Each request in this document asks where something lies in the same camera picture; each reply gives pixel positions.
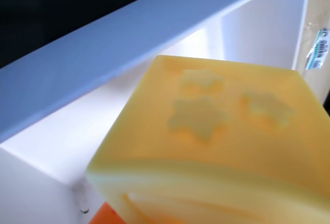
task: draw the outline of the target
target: orange object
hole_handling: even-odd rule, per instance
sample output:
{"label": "orange object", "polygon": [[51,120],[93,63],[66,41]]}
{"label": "orange object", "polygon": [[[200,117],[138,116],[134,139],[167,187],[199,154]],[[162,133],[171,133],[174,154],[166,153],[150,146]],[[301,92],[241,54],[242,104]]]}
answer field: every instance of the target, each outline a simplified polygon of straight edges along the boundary
{"label": "orange object", "polygon": [[330,118],[296,71],[158,56],[87,176],[127,224],[329,224]]}
{"label": "orange object", "polygon": [[103,203],[89,224],[125,224],[117,213],[107,204]]}

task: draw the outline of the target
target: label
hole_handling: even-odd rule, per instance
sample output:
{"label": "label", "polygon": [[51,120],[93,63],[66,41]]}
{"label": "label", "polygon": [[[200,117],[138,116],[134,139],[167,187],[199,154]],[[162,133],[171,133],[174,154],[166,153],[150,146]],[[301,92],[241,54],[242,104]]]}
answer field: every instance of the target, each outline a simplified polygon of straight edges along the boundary
{"label": "label", "polygon": [[308,63],[306,69],[321,68],[329,51],[330,30],[323,28],[319,30],[314,45],[307,55]]}

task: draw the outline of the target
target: star-shaped embedding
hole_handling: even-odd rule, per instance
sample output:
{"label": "star-shaped embedding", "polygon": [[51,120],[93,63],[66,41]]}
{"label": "star-shaped embedding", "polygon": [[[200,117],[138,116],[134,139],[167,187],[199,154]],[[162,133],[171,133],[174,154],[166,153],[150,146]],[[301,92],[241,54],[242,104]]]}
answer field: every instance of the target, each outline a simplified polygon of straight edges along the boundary
{"label": "star-shaped embedding", "polygon": [[168,121],[170,130],[189,129],[203,141],[210,140],[216,126],[229,121],[229,116],[219,110],[209,96],[178,99],[174,109],[175,114]]}
{"label": "star-shaped embedding", "polygon": [[243,97],[248,101],[252,114],[266,116],[278,127],[287,127],[290,124],[294,111],[274,95],[248,92]]}
{"label": "star-shaped embedding", "polygon": [[213,73],[208,68],[203,70],[184,70],[181,78],[181,84],[183,86],[196,84],[203,89],[209,89],[215,84],[222,85],[224,78]]}

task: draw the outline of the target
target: white shelf board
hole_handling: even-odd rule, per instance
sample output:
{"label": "white shelf board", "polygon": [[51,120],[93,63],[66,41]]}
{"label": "white shelf board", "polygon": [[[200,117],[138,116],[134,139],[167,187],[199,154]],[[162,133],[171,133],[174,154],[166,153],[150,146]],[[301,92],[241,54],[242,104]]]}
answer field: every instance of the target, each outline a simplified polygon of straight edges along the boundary
{"label": "white shelf board", "polygon": [[250,0],[138,0],[0,69],[0,142]]}

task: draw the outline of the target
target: dark background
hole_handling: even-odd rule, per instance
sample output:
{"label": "dark background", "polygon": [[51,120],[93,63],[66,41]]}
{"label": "dark background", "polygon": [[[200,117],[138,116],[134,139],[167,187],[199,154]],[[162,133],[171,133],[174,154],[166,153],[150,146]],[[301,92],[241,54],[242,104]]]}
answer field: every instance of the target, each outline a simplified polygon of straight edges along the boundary
{"label": "dark background", "polygon": [[0,0],[0,68],[136,0]]}

